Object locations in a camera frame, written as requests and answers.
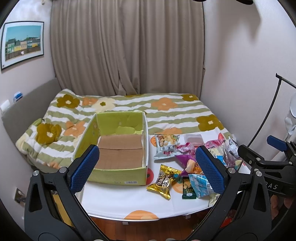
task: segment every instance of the screw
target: screw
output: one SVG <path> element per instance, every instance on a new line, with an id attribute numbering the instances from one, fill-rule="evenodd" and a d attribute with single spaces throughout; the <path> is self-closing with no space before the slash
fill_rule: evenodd
<path id="1" fill-rule="evenodd" d="M 236 170 L 233 167 L 228 168 L 228 171 L 232 174 L 236 172 Z"/>
<path id="2" fill-rule="evenodd" d="M 64 173 L 64 172 L 66 172 L 67 171 L 67 168 L 66 167 L 61 167 L 60 169 L 59 169 L 59 172 L 60 173 Z"/>
<path id="3" fill-rule="evenodd" d="M 256 175 L 261 177 L 262 176 L 262 173 L 260 171 L 256 171 Z"/>
<path id="4" fill-rule="evenodd" d="M 39 174 L 39 171 L 38 170 L 36 170 L 36 171 L 33 172 L 33 176 L 38 176 L 38 174 Z"/>

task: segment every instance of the blue gripper pad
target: blue gripper pad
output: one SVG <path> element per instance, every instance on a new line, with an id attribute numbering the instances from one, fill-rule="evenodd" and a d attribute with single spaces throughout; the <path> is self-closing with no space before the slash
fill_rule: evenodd
<path id="1" fill-rule="evenodd" d="M 71 176 L 72 193 L 80 192 L 99 159 L 99 148 L 94 146 Z"/>
<path id="2" fill-rule="evenodd" d="M 267 137 L 267 144 L 278 149 L 279 151 L 287 150 L 287 144 L 274 136 Z"/>
<path id="3" fill-rule="evenodd" d="M 207 154 L 204 152 L 204 150 L 201 147 L 198 147 L 196 149 L 195 158 L 196 158 L 196 161 L 199 164 L 200 168 L 202 169 L 203 173 L 205 174 L 207 180 L 211 184 L 211 187 L 213 188 L 214 192 L 222 194 L 225 190 L 224 177 L 218 171 L 216 166 L 213 164 L 211 159 L 207 156 Z"/>

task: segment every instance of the floral bedspread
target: floral bedspread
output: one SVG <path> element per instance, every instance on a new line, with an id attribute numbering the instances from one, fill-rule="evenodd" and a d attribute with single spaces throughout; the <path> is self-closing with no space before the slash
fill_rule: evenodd
<path id="1" fill-rule="evenodd" d="M 218 127 L 229 132 L 193 94 L 142 94 L 134 96 L 78 96 L 65 89 L 50 103 L 16 142 L 23 154 L 47 166 L 69 166 L 74 150 L 92 116 L 104 111 L 144 111 L 148 133 L 186 134 Z"/>

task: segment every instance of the green cardboard box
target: green cardboard box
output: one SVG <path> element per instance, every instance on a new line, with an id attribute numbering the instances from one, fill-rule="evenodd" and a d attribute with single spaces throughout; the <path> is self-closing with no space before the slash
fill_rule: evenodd
<path id="1" fill-rule="evenodd" d="M 103 112 L 93 116 L 73 159 L 89 145 L 98 145 L 100 158 L 88 181 L 146 185 L 148 125 L 144 112 Z"/>

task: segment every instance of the picture frame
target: picture frame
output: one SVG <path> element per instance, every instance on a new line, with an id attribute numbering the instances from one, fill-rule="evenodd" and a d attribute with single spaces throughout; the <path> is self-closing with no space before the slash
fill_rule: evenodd
<path id="1" fill-rule="evenodd" d="M 5 23 L 0 45 L 1 71 L 24 60 L 44 55 L 43 36 L 44 22 Z"/>

